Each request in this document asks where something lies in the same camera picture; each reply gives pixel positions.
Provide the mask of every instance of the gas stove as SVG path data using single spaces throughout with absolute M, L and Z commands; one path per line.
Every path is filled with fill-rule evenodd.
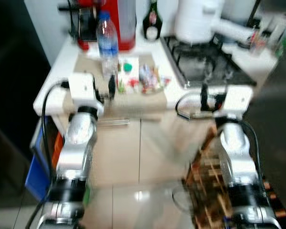
M 209 43 L 189 45 L 174 36 L 162 37 L 162 45 L 175 74 L 184 89 L 208 86 L 251 85 L 252 80 L 232 55 L 222 51 L 222 42 L 215 37 Z

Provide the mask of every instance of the plastic water bottle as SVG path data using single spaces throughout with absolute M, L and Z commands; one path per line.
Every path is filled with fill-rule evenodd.
M 118 37 L 114 23 L 110 20 L 109 12 L 101 11 L 96 37 L 102 59 L 102 72 L 106 80 L 118 73 Z

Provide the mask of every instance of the dark glass bottle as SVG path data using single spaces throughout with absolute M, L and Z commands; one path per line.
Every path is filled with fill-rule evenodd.
M 143 20 L 144 37 L 150 41 L 155 41 L 160 37 L 162 20 L 157 10 L 157 0 L 151 0 L 148 14 Z

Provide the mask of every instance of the bottle label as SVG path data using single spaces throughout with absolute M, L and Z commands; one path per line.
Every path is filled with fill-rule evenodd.
M 149 23 L 151 25 L 155 25 L 157 22 L 157 14 L 155 13 L 155 11 L 150 12 L 149 14 Z
M 146 38 L 153 41 L 156 40 L 158 36 L 158 29 L 154 26 L 147 28 L 146 30 Z
M 119 52 L 118 43 L 112 45 L 111 42 L 99 41 L 99 50 L 101 57 L 112 57 L 116 56 Z

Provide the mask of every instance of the white kettle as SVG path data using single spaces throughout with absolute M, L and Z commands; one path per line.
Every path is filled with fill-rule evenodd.
M 175 35 L 189 44 L 209 42 L 215 32 L 246 43 L 254 31 L 221 19 L 225 0 L 179 0 Z

